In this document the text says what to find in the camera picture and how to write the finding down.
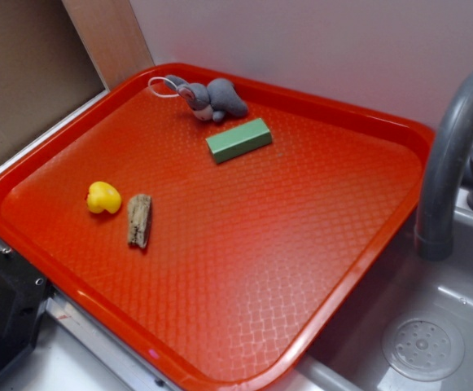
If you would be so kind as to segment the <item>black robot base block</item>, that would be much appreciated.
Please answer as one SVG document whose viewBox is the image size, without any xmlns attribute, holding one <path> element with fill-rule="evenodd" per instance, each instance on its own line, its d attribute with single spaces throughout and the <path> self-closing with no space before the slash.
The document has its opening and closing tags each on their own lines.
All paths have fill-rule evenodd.
<svg viewBox="0 0 473 391">
<path fill-rule="evenodd" d="M 16 252 L 0 252 L 0 378 L 37 344 L 49 283 Z"/>
</svg>

